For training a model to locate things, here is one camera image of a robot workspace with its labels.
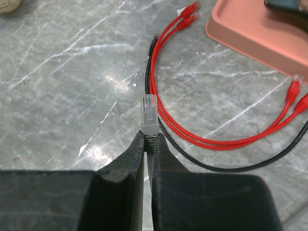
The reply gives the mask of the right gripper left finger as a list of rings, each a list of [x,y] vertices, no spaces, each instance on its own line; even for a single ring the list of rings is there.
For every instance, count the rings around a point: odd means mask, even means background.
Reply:
[[[103,168],[0,173],[3,231],[140,231],[144,135]]]

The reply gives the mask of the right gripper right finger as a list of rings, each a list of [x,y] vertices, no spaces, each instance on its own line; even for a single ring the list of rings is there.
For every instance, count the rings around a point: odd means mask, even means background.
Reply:
[[[158,135],[152,156],[156,231],[281,231],[271,192],[255,175],[193,173]]]

